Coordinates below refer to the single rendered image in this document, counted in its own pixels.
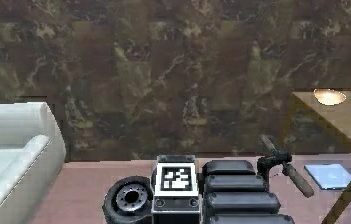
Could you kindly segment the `white sofa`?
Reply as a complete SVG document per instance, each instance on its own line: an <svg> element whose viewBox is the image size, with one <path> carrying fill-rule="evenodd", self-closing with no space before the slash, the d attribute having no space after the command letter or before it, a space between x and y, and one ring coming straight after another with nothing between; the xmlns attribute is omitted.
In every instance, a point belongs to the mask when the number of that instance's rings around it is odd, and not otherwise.
<svg viewBox="0 0 351 224"><path fill-rule="evenodd" d="M47 103L0 104L0 224L27 224L65 157Z"/></svg>

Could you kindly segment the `pale blue flat book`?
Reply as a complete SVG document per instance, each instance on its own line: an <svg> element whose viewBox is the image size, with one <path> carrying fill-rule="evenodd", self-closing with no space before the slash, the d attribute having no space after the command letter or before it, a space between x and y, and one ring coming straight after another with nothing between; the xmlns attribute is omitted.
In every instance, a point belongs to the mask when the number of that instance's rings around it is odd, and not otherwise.
<svg viewBox="0 0 351 224"><path fill-rule="evenodd" d="M344 190L351 174L341 164L308 164L304 169L321 190Z"/></svg>

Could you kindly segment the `brown wooden table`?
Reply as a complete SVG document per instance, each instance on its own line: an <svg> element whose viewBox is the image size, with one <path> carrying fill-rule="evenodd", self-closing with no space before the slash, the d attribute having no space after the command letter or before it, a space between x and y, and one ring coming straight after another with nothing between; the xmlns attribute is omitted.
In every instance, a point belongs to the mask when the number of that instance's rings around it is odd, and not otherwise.
<svg viewBox="0 0 351 224"><path fill-rule="evenodd" d="M312 119L344 143L351 151L351 91L345 91L346 100L338 105L325 106L313 92L293 92L292 106L308 112ZM351 203L351 182L341 193L321 224L335 224Z"/></svg>

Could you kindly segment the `pale round bowl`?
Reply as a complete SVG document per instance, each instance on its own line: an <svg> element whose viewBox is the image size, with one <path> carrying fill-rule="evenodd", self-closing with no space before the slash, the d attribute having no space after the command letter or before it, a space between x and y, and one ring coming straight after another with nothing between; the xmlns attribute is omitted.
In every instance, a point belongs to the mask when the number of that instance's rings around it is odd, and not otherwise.
<svg viewBox="0 0 351 224"><path fill-rule="evenodd" d="M316 100L325 106L339 105L347 99L344 93L332 89L315 89L313 94Z"/></svg>

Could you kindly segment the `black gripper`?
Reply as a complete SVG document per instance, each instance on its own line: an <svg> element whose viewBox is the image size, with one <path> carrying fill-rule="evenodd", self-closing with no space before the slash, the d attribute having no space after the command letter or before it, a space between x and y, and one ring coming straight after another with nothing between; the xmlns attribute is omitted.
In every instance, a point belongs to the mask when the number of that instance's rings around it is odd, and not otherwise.
<svg viewBox="0 0 351 224"><path fill-rule="evenodd" d="M107 224L152 224L150 179L130 176L117 181L102 205Z"/></svg>

